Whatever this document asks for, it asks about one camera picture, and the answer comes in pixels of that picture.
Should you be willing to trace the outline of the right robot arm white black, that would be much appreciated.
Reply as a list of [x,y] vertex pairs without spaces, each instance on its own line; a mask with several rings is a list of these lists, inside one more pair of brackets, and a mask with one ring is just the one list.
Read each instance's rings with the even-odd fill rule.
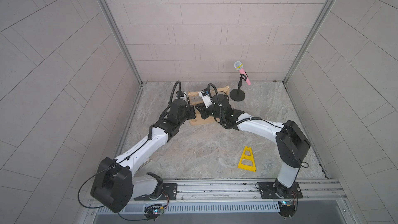
[[264,137],[277,145],[282,166],[274,182],[274,192],[280,198],[292,195],[292,187],[311,147],[299,126],[291,120],[271,122],[233,109],[227,96],[220,94],[213,84],[198,92],[203,103],[195,108],[203,119],[213,117],[227,130],[247,131]]

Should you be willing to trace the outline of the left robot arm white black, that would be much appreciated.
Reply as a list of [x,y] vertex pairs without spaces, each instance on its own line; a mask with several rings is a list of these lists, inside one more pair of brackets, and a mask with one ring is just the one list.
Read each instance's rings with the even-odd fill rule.
[[154,173],[136,177],[142,164],[159,148],[171,140],[181,125],[194,118],[194,107],[183,99],[181,82],[177,81],[167,108],[158,121],[149,127],[149,133],[125,153],[103,159],[95,175],[90,195],[114,213],[123,210],[132,198],[162,195],[163,179]]

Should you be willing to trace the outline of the wooden jewelry display stand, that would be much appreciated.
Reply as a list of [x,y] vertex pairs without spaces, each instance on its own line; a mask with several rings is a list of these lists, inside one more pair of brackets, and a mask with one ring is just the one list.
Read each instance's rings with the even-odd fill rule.
[[[225,94],[225,95],[230,93],[230,87],[229,86],[226,86],[224,88],[218,88],[217,90],[218,90],[219,93]],[[191,102],[191,105],[196,106],[198,104],[203,103],[203,100],[200,97],[199,93],[200,93],[199,91],[197,91],[197,92],[188,92],[188,98],[190,100],[193,100],[193,102]],[[197,109],[194,109],[194,110],[195,110],[195,118],[189,120],[189,122],[190,122],[190,124],[192,126],[216,123],[216,121],[212,117],[208,117],[207,119],[203,119],[201,117],[201,114],[199,113],[199,111]]]

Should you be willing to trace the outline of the yellow triangular plastic stand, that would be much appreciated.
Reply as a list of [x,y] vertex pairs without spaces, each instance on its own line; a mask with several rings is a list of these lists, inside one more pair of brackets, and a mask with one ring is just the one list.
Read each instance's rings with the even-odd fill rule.
[[242,152],[242,155],[240,157],[237,167],[239,169],[246,170],[246,171],[251,171],[251,172],[257,171],[254,154],[252,152],[251,147],[248,147],[248,146],[244,147],[244,150]]

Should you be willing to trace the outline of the pink toy microphone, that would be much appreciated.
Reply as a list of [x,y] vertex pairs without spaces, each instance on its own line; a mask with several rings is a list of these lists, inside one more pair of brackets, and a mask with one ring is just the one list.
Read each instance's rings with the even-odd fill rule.
[[250,85],[251,85],[251,82],[250,82],[250,80],[249,80],[249,78],[248,78],[248,74],[247,74],[247,73],[245,72],[245,70],[244,70],[244,67],[243,67],[242,62],[236,61],[236,62],[234,63],[234,67],[235,67],[235,69],[240,73],[240,75],[241,75],[241,77],[243,78],[243,80],[250,86]]

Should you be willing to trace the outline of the left green circuit board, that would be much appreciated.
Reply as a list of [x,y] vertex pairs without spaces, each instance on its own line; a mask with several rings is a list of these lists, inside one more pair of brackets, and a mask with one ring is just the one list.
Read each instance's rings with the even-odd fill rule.
[[165,212],[165,206],[162,204],[153,204],[144,209],[144,216],[147,220],[155,220]]

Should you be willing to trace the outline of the green circuit board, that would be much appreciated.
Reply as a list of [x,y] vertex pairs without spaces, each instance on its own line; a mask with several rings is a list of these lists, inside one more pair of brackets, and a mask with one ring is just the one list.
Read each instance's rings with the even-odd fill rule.
[[162,204],[153,204],[144,209],[144,216],[147,220],[155,220],[165,212],[165,206]]
[[278,206],[280,216],[292,218],[295,215],[296,207],[292,201],[279,201]]

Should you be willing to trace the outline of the white ventilation grille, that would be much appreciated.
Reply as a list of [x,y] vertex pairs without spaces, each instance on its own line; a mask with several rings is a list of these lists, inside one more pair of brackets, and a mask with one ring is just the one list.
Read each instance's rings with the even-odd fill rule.
[[[121,214],[143,214],[151,203],[130,203]],[[165,214],[188,213],[277,213],[278,202],[175,202],[170,203]],[[98,214],[114,214],[108,208],[100,208]]]

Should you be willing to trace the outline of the right green circuit board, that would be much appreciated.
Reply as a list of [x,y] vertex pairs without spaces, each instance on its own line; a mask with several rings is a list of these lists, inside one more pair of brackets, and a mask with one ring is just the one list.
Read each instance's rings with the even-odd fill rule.
[[278,206],[280,216],[292,218],[295,215],[296,207],[292,201],[279,201]]

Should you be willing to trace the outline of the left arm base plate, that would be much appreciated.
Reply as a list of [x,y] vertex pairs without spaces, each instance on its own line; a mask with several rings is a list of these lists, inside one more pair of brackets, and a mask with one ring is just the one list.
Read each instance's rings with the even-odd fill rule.
[[134,198],[134,201],[166,200],[166,197],[169,197],[169,200],[176,200],[177,188],[178,188],[177,183],[165,183],[162,185],[162,190],[158,197],[152,195],[143,195]]

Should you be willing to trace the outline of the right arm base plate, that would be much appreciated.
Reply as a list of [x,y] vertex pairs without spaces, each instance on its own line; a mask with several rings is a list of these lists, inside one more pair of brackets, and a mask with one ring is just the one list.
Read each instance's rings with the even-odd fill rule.
[[301,192],[298,182],[294,182],[290,188],[275,182],[257,182],[255,187],[260,191],[262,199],[301,199]]

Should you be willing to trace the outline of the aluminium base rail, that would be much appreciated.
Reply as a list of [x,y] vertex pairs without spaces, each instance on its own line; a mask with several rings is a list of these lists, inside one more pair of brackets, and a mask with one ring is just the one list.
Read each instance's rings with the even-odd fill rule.
[[299,178],[303,198],[301,199],[262,199],[255,187],[257,182],[274,182],[271,179],[181,179],[165,180],[177,183],[176,200],[156,200],[170,202],[221,202],[221,201],[334,201],[346,200],[347,195],[337,179]]

